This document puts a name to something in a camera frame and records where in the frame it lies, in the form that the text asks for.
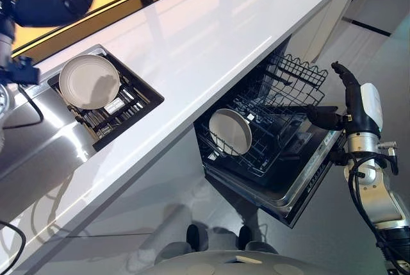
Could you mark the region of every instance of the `wire rack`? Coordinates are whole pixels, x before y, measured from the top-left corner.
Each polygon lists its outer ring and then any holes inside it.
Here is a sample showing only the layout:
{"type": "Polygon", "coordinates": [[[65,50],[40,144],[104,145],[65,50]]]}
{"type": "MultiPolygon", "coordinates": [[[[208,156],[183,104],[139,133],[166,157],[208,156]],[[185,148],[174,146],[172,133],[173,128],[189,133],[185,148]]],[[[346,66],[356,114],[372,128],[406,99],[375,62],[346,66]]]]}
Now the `wire rack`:
{"type": "Polygon", "coordinates": [[[306,120],[306,105],[322,100],[319,88],[327,71],[291,55],[271,54],[253,72],[204,114],[195,128],[208,159],[262,177],[306,120]],[[252,145],[245,154],[209,130],[209,118],[221,107],[235,110],[249,123],[252,145]]]}

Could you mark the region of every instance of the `dish rack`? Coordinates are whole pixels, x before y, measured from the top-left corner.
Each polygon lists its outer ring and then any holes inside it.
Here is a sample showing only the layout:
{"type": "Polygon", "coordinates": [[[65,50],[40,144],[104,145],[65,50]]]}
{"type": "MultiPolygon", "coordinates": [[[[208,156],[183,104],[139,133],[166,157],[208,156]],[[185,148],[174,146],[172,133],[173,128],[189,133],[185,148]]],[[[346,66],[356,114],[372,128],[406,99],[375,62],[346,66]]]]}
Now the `dish rack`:
{"type": "Polygon", "coordinates": [[[289,54],[268,55],[195,123],[205,162],[263,177],[307,119],[306,106],[316,106],[323,99],[319,88],[327,75],[326,70],[289,54]],[[212,139],[208,123],[219,108],[235,110],[249,123],[252,145],[245,154],[229,155],[223,150],[238,152],[214,133],[218,143],[212,139]]]}
{"type": "Polygon", "coordinates": [[[48,84],[63,99],[75,120],[86,128],[95,141],[94,149],[99,151],[155,109],[164,98],[103,47],[96,46],[90,50],[90,54],[111,62],[119,74],[120,88],[110,104],[94,110],[84,110],[64,99],[59,86],[59,74],[49,79],[48,84]]]}

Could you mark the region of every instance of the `white plate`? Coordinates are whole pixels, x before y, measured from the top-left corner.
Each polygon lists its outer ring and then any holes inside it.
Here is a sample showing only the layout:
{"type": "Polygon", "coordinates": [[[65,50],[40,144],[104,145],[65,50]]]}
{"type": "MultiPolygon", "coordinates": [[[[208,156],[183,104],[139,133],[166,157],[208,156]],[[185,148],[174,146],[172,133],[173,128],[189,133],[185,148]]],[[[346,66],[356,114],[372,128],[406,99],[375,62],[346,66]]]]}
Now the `white plate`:
{"type": "Polygon", "coordinates": [[[117,70],[107,59],[81,55],[67,62],[59,78],[63,97],[74,106],[95,110],[112,102],[120,88],[117,70]]]}
{"type": "Polygon", "coordinates": [[[213,141],[227,154],[245,154],[252,145],[248,123],[234,110],[217,110],[209,120],[209,130],[213,141]]]}

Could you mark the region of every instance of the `black cable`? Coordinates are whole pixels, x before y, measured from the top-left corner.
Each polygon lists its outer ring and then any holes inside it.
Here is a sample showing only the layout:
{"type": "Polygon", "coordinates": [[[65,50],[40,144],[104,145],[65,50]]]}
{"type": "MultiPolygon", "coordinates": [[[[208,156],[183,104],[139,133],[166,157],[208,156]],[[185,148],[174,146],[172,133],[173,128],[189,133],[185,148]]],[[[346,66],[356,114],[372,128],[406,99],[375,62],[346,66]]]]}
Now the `black cable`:
{"type": "Polygon", "coordinates": [[[370,220],[369,216],[367,215],[365,209],[363,208],[363,204],[362,204],[361,196],[360,196],[360,190],[359,190],[358,169],[359,169],[360,165],[362,165],[363,163],[365,163],[369,160],[373,160],[373,159],[376,159],[376,158],[384,158],[384,159],[388,160],[392,165],[395,165],[395,162],[393,161],[393,159],[391,159],[389,156],[387,156],[385,154],[373,154],[373,155],[367,156],[366,158],[362,158],[359,161],[356,160],[356,157],[352,153],[349,153],[348,155],[354,161],[353,168],[349,172],[349,177],[348,177],[348,182],[347,183],[348,183],[348,189],[349,189],[349,192],[350,192],[350,196],[353,200],[353,203],[354,203],[355,207],[357,208],[360,216],[362,216],[363,220],[366,222],[367,226],[370,228],[370,230],[374,234],[374,236],[376,238],[376,241],[377,241],[377,246],[382,249],[383,253],[386,256],[386,259],[389,260],[394,265],[394,267],[398,271],[400,271],[402,274],[410,275],[410,272],[407,272],[405,269],[403,269],[397,263],[396,259],[391,257],[391,254],[390,254],[389,251],[393,251],[397,256],[399,256],[401,258],[401,260],[405,261],[406,263],[409,263],[402,256],[401,253],[399,253],[396,249],[391,247],[390,244],[388,244],[388,242],[384,239],[384,237],[379,233],[379,231],[373,225],[373,223],[371,222],[371,220],[370,220]],[[353,179],[355,181],[356,193],[355,193],[355,190],[353,188],[353,179]]]}
{"type": "Polygon", "coordinates": [[[40,124],[44,120],[43,113],[41,110],[38,108],[36,103],[28,96],[28,94],[24,91],[24,89],[18,85],[19,92],[27,99],[28,103],[34,108],[34,110],[38,113],[38,116],[40,117],[39,121],[32,122],[32,123],[27,123],[27,124],[19,124],[18,126],[5,126],[3,129],[18,129],[18,128],[25,128],[26,126],[35,126],[36,124],[40,124]]]}
{"type": "Polygon", "coordinates": [[[24,246],[26,246],[26,236],[23,233],[23,231],[21,231],[18,227],[10,224],[9,222],[3,222],[0,220],[0,225],[9,227],[10,229],[14,230],[21,238],[21,245],[20,245],[19,251],[17,251],[17,254],[15,255],[11,264],[3,272],[0,273],[0,275],[5,275],[16,264],[17,260],[20,258],[23,252],[24,246]]]}

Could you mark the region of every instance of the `stainless steel panel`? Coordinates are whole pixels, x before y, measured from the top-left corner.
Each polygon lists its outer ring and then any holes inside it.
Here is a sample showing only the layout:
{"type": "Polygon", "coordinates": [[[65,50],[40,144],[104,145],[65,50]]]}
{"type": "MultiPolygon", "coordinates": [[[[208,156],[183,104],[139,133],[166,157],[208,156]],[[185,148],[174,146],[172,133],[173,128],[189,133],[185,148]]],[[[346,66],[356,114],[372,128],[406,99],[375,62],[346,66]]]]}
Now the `stainless steel panel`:
{"type": "MultiPolygon", "coordinates": [[[[4,131],[4,148],[0,153],[0,218],[4,221],[14,219],[62,184],[95,154],[90,134],[75,121],[58,94],[47,89],[45,84],[36,87],[41,91],[37,95],[31,90],[34,102],[44,114],[44,121],[4,131]]],[[[14,109],[5,126],[37,119],[36,111],[29,103],[24,103],[14,109]]]]}

